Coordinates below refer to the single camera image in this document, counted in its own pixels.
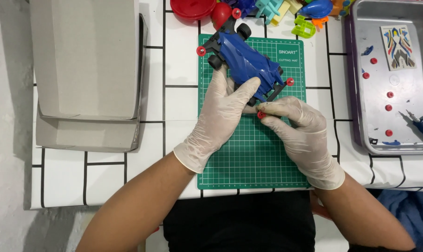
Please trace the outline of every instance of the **white table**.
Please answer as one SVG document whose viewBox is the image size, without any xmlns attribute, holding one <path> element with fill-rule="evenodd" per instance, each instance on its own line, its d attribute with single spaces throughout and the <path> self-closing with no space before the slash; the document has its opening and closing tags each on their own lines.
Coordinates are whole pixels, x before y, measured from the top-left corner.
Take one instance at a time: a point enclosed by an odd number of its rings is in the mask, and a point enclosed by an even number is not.
<svg viewBox="0 0 423 252">
<path fill-rule="evenodd" d="M 186 23 L 176 18 L 169 0 L 140 0 L 149 27 L 142 101 L 141 145 L 130 153 L 42 149 L 35 145 L 34 124 L 31 208 L 100 205 L 192 131 L 197 121 L 197 35 L 214 33 L 210 19 Z M 245 18 L 253 37 L 296 39 L 294 16 L 287 13 L 277 27 L 264 19 Z M 369 188 L 423 191 L 423 156 L 371 156 L 353 142 L 347 101 L 343 24 L 330 18 L 310 39 L 303 39 L 308 103 L 327 118 L 328 149 L 343 169 Z M 287 189 L 275 189 L 275 192 Z M 181 199 L 271 192 L 272 189 L 198 190 L 194 178 Z"/>
</svg>

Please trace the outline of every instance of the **green cutting mat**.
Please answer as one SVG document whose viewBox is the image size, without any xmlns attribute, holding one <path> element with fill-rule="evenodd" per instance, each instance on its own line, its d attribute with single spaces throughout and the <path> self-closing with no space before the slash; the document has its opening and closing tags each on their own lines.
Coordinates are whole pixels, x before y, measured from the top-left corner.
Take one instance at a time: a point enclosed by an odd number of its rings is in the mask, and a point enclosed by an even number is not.
<svg viewBox="0 0 423 252">
<path fill-rule="evenodd" d="M 200 34 L 199 45 L 211 35 Z M 278 98 L 293 95 L 306 102 L 303 42 L 290 39 L 249 38 L 246 43 L 283 68 L 283 81 L 294 78 L 292 87 L 286 86 Z M 213 75 L 207 59 L 212 53 L 199 57 L 200 114 L 205 92 Z M 246 189 L 309 187 L 306 177 L 286 155 L 283 142 L 256 115 L 243 115 L 235 133 L 208 160 L 203 174 L 197 176 L 199 189 Z"/>
</svg>

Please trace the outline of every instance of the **black tire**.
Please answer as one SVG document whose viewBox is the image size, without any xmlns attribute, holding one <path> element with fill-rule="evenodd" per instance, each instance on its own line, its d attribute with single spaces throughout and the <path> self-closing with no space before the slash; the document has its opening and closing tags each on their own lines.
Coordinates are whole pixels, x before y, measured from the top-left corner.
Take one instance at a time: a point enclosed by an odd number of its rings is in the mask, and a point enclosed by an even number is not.
<svg viewBox="0 0 423 252">
<path fill-rule="evenodd" d="M 255 106 L 255 104 L 257 103 L 257 99 L 255 97 L 250 98 L 250 100 L 248 101 L 247 105 L 253 107 Z"/>
<path fill-rule="evenodd" d="M 280 73 L 280 75 L 283 74 L 283 68 L 281 68 L 281 66 L 278 66 L 278 72 Z"/>
<path fill-rule="evenodd" d="M 222 62 L 219 59 L 219 57 L 217 57 L 216 55 L 210 55 L 210 57 L 208 57 L 208 63 L 210 64 L 210 66 L 215 69 L 215 70 L 219 70 L 219 68 L 221 68 L 222 66 Z"/>
<path fill-rule="evenodd" d="M 243 39 L 246 40 L 252 35 L 252 30 L 250 27 L 244 23 L 238 26 L 237 34 Z"/>
</svg>

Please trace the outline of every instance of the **gloved hand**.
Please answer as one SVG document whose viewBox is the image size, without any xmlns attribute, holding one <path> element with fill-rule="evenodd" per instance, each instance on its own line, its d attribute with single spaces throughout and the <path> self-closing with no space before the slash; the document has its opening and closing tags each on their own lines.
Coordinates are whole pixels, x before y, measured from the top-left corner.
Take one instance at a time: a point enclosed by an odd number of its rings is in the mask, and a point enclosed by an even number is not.
<svg viewBox="0 0 423 252">
<path fill-rule="evenodd" d="M 289 118 L 294 129 L 279 118 L 266 116 L 261 123 L 272 129 L 284 142 L 287 156 L 314 187 L 333 190 L 342 185 L 345 172 L 326 147 L 326 119 L 319 111 L 294 96 L 258 105 L 261 112 Z"/>
<path fill-rule="evenodd" d="M 188 169 L 202 173 L 208 158 L 231 137 L 246 103 L 260 86 L 253 77 L 233 92 L 227 88 L 227 67 L 213 72 L 201 114 L 192 133 L 174 148 L 177 159 Z"/>
</svg>

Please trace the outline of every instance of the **blue toy car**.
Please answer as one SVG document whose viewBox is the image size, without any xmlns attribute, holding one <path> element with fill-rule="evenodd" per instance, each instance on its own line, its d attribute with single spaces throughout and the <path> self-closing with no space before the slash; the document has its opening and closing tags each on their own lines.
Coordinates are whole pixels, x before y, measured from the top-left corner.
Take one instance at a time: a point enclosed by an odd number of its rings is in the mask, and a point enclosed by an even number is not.
<svg viewBox="0 0 423 252">
<path fill-rule="evenodd" d="M 281 79 L 283 69 L 279 63 L 271 61 L 267 55 L 260 54 L 244 42 L 252 31 L 244 23 L 235 31 L 238 14 L 238 9 L 233 9 L 233 14 L 221 28 L 203 46 L 197 48 L 197 54 L 204 56 L 207 52 L 213 52 L 208 63 L 216 70 L 225 62 L 236 88 L 252 77 L 259 77 L 261 85 L 247 103 L 249 106 L 254 106 L 257 100 L 272 101 L 285 87 Z"/>
</svg>

